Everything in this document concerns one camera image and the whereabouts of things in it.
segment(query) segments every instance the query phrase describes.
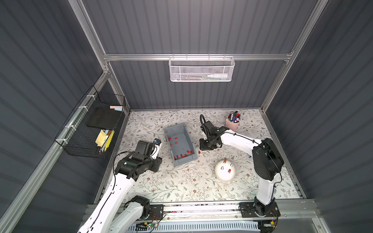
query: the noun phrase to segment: corrugated wall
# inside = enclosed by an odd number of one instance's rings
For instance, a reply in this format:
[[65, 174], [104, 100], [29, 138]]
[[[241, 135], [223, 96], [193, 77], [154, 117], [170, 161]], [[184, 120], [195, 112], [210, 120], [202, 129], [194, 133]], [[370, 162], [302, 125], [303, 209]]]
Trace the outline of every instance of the corrugated wall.
[[[288, 53], [316, 0], [84, 0], [108, 54]], [[167, 62], [112, 62], [131, 109], [260, 107], [283, 62], [229, 83], [172, 83]]]
[[260, 107], [283, 61], [236, 61], [231, 82], [171, 82], [168, 62], [111, 62], [131, 109]]
[[[102, 69], [67, 1], [0, 1], [0, 38], [2, 216]], [[14, 232], [76, 231], [106, 164], [62, 154]]]
[[315, 0], [84, 0], [106, 53], [287, 53]]
[[373, 1], [329, 1], [267, 111], [333, 233], [373, 222]]

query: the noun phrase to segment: floral tablecloth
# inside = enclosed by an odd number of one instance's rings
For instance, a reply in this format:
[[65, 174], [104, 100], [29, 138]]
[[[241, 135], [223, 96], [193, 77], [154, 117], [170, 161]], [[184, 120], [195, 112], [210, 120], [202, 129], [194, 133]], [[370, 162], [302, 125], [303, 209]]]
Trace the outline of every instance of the floral tablecloth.
[[[241, 114], [241, 125], [237, 132], [252, 138], [270, 138], [268, 129], [259, 110], [237, 110]], [[198, 159], [181, 166], [173, 166], [173, 160], [166, 144], [164, 128], [185, 123], [190, 136], [199, 151], [200, 114], [206, 121], [215, 126], [225, 124], [225, 118], [230, 110], [191, 110], [191, 111], [138, 111], [131, 112], [126, 130], [120, 145], [121, 151], [134, 151], [139, 140], [162, 140], [160, 157], [163, 162], [157, 173], [146, 171], [137, 183], [130, 189], [123, 202], [136, 195], [144, 196], [151, 202], [172, 201], [220, 201], [254, 199], [258, 191], [258, 175], [254, 171], [253, 158], [228, 145], [214, 151], [201, 151]], [[115, 165], [125, 154], [119, 155]], [[218, 161], [227, 159], [236, 167], [236, 176], [229, 182], [219, 181], [214, 173]], [[275, 198], [299, 198], [283, 166], [281, 175], [283, 181], [277, 184]]]

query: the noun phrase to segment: wire mesh basket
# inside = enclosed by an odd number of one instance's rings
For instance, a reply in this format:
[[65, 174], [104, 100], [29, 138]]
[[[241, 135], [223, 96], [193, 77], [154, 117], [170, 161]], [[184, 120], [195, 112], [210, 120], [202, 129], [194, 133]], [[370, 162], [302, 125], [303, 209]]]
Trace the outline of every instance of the wire mesh basket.
[[[88, 127], [86, 124], [94, 114], [96, 108], [109, 108], [110, 106], [122, 106], [122, 111], [115, 127], [110, 131], [110, 134], [108, 134], [104, 144], [98, 147], [95, 141], [102, 129]], [[72, 124], [66, 125], [68, 122], [67, 120], [60, 129], [58, 135], [60, 135], [65, 128], [68, 128], [65, 136], [63, 138], [57, 136], [55, 141], [60, 144], [69, 155], [105, 158], [105, 154], [109, 151], [108, 147], [110, 146], [113, 135], [114, 133], [119, 133], [119, 130], [117, 130], [118, 125], [124, 120], [124, 106], [124, 96], [96, 91], [94, 95], [90, 96], [85, 106], [79, 107], [81, 108], [80, 110], [78, 109], [80, 112]]]
[[233, 57], [203, 60], [170, 57], [172, 82], [229, 82], [234, 69]]

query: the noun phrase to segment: pen holder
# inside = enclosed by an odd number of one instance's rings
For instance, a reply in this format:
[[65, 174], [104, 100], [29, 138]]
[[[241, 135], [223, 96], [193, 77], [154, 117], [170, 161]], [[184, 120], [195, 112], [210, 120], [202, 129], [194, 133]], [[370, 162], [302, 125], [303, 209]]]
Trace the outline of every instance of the pen holder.
[[225, 119], [225, 127], [228, 127], [229, 129], [233, 130], [234, 132], [237, 131], [237, 128], [240, 124], [241, 124], [241, 121], [233, 123], [233, 122], [230, 122], [227, 118]]

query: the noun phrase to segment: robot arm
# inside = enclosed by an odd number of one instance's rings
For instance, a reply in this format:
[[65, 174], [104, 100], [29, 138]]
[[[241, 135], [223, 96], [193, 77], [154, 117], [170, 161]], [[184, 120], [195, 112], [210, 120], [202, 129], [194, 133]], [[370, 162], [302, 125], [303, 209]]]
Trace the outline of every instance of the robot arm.
[[273, 194], [276, 179], [280, 176], [284, 161], [278, 152], [275, 144], [269, 138], [264, 140], [249, 138], [238, 134], [227, 127], [215, 127], [204, 116], [200, 116], [201, 129], [206, 135], [200, 139], [200, 149], [214, 150], [217, 144], [236, 147], [253, 157], [254, 169], [259, 176], [259, 188], [254, 199], [255, 213], [258, 216], [265, 216], [275, 205]]
[[162, 163], [162, 158], [158, 157], [161, 146], [159, 139], [155, 139], [153, 143], [139, 141], [136, 150], [118, 162], [114, 177], [105, 194], [78, 233], [124, 232], [137, 219], [148, 217], [149, 200], [136, 196], [113, 221], [124, 196], [135, 184], [139, 175], [147, 170], [158, 171]]

